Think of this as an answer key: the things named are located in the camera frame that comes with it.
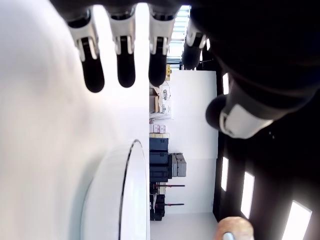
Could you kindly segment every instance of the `white round object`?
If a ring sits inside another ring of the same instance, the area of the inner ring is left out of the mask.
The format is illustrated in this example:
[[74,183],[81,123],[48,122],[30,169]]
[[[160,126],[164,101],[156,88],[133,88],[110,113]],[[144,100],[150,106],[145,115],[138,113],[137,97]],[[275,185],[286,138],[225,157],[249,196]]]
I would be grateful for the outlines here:
[[226,232],[223,235],[223,240],[235,240],[235,236],[231,232]]
[[145,240],[147,207],[145,156],[135,140],[100,163],[82,210],[81,240]]

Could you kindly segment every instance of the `ceiling light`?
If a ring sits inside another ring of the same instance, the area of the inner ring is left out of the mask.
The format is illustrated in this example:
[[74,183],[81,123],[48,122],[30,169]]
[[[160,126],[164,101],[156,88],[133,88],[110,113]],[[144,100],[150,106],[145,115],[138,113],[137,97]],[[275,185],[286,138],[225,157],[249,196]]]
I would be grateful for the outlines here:
[[208,51],[210,49],[210,40],[209,38],[206,40],[206,50]]
[[252,195],[254,193],[255,177],[248,172],[244,173],[241,212],[249,219]]
[[223,94],[229,93],[229,75],[226,73],[222,77],[222,85],[223,85]]
[[282,240],[303,240],[312,211],[293,201]]
[[229,159],[223,157],[223,159],[222,159],[221,188],[224,191],[227,191],[228,167],[229,167]]

